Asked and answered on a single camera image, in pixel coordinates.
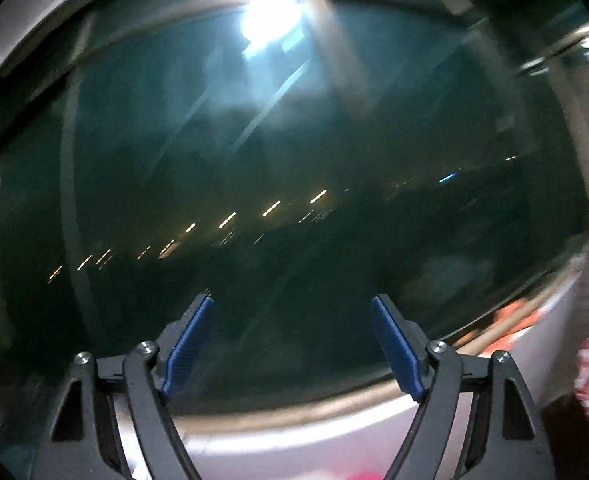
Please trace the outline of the orange cloth on sill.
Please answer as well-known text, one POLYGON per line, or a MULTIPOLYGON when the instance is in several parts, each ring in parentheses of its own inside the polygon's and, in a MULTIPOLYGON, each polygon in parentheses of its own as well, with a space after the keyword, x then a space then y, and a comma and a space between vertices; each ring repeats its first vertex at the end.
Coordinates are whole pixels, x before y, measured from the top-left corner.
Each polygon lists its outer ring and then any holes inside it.
POLYGON ((527 298, 519 298, 493 313, 491 328, 501 333, 517 333, 534 325, 540 317, 539 308, 531 308, 527 298))

